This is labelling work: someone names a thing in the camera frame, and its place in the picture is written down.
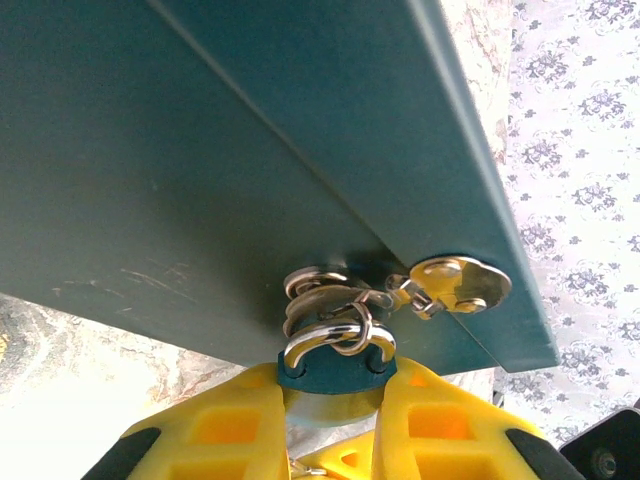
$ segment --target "yellow plastic block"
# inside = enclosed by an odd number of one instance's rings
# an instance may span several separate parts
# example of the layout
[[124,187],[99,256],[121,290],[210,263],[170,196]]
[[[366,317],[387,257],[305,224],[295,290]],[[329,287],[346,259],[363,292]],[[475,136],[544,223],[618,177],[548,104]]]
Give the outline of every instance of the yellow plastic block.
[[333,479],[370,480],[374,433],[367,432],[330,445],[300,458],[300,463],[309,467],[324,468],[328,477]]
[[374,480],[537,480],[505,431],[529,423],[397,358],[373,447]]
[[160,437],[130,480],[289,480],[276,364],[251,368],[131,427]]

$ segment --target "metal bracket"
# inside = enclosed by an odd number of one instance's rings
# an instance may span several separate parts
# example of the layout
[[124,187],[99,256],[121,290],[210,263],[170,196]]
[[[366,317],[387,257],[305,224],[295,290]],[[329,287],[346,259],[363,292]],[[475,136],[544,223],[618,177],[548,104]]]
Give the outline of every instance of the metal bracket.
[[511,291],[502,271],[462,256],[437,257],[415,265],[409,276],[390,275],[387,291],[395,308],[410,305],[420,318],[436,313],[477,313],[500,304]]

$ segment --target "teal metal panel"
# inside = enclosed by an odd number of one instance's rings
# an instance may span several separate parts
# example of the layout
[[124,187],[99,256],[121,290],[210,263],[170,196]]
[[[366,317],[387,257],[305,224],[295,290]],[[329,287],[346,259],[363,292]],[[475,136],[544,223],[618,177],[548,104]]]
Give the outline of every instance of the teal metal panel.
[[284,343],[290,271],[467,253],[513,294],[460,321],[397,315],[400,353],[440,373],[553,364],[444,24],[417,8],[2,7],[0,291],[249,365]]

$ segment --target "floral pattern fabric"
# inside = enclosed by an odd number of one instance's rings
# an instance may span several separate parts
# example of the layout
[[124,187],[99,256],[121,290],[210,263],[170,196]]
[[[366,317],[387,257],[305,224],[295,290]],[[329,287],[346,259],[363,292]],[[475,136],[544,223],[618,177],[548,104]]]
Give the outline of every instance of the floral pattern fabric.
[[640,397],[640,2],[513,4],[500,173],[560,351],[501,377],[559,445]]

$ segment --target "bolt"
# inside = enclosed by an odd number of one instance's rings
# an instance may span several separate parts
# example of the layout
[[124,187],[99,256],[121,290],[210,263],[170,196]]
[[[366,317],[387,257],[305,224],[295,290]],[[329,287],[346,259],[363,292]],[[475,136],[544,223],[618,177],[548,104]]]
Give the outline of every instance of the bolt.
[[425,275],[433,275],[442,278],[453,278],[460,275],[462,267],[456,260],[442,260],[424,267]]
[[456,312],[460,313],[478,313],[486,310],[487,302],[482,298],[470,298],[456,303]]

